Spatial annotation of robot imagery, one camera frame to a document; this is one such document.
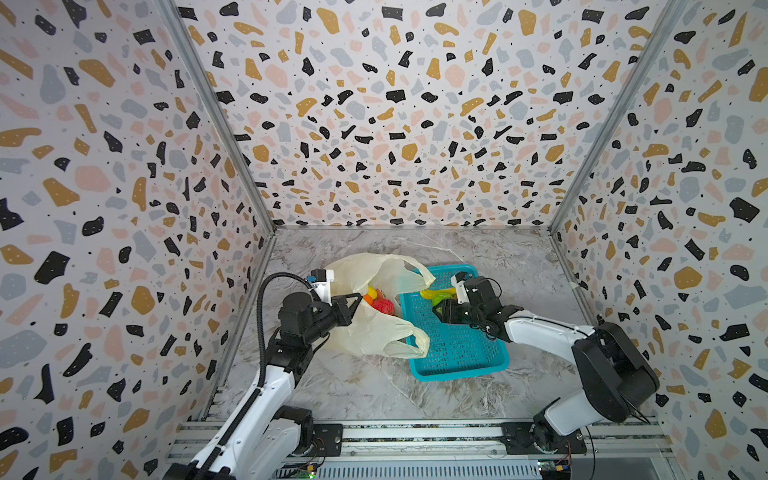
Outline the yellow banana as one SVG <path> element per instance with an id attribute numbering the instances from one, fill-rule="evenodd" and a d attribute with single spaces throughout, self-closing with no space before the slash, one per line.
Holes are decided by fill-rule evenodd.
<path id="1" fill-rule="evenodd" d="M 420 291 L 419 295 L 425 300 L 440 302 L 444 299 L 455 298 L 456 289 L 454 287 L 439 290 L 427 289 Z"/>

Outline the pale yellow plastic bag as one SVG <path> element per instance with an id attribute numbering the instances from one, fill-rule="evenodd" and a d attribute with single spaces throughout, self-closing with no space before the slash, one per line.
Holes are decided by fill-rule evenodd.
<path id="1" fill-rule="evenodd" d="M 424 358 L 430 338 L 424 330 L 401 317 L 404 298 L 427 290 L 435 281 L 415 258 L 395 254 L 358 253 L 326 266 L 334 273 L 331 293 L 366 295 L 373 288 L 393 302 L 395 312 L 385 314 L 363 301 L 346 327 L 336 327 L 327 347 L 353 356 L 377 355 L 400 359 Z"/>

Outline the red fruit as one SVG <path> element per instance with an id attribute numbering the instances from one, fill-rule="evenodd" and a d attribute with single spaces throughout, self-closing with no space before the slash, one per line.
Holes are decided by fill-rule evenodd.
<path id="1" fill-rule="evenodd" d="M 373 301 L 372 307 L 382 314 L 390 316 L 395 315 L 395 306 L 394 303 L 390 300 L 377 298 Z"/>

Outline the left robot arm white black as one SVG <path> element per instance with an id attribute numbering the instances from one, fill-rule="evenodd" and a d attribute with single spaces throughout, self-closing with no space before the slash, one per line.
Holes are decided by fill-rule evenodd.
<path id="1" fill-rule="evenodd" d="M 278 311 L 279 332 L 265 350 L 262 372 L 224 426 L 187 464 L 173 463 L 166 479 L 269 479 L 293 454 L 315 455 L 310 410 L 288 401 L 308 370 L 318 342 L 347 327 L 364 303 L 359 293 L 322 301 L 295 292 Z"/>

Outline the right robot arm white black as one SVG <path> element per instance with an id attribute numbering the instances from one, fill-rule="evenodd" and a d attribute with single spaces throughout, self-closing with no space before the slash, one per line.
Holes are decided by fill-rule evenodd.
<path id="1" fill-rule="evenodd" d="M 455 292 L 432 306 L 441 323 L 470 327 L 491 340 L 536 347 L 576 368 L 581 388 L 537 413 L 523 435 L 524 445 L 554 454 L 569 435 L 596 422 L 648 421 L 640 406 L 657 392 L 660 381 L 619 325 L 574 325 L 504 305 L 495 281 L 486 277 L 461 272 L 451 283 Z"/>

